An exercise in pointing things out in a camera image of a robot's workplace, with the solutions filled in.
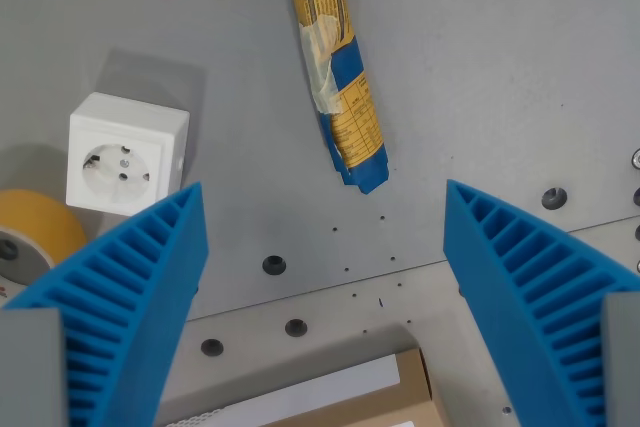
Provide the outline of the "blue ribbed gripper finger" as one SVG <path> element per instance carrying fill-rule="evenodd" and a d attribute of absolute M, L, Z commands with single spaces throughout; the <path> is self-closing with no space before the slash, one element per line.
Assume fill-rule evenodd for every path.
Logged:
<path fill-rule="evenodd" d="M 443 250 L 523 426 L 606 423 L 601 312 L 639 278 L 507 202 L 447 182 Z"/>
<path fill-rule="evenodd" d="M 63 324 L 70 426 L 150 426 L 206 266 L 194 183 L 87 244 L 6 304 Z"/>

